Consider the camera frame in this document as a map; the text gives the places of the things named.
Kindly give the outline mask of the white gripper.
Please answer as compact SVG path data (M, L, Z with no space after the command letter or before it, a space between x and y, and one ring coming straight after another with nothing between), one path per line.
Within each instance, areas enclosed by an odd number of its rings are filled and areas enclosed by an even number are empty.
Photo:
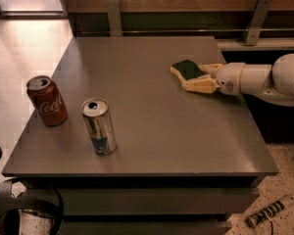
M205 74L181 82L186 91L211 94L220 89L225 95L240 94L240 76L244 63L202 64L200 70Z

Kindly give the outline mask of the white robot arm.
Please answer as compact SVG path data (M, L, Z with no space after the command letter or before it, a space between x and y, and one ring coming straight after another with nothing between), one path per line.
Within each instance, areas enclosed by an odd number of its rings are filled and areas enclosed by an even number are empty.
M201 65L204 73L181 82L186 91L255 96L267 103L294 107L294 54L283 55L273 65L228 63Z

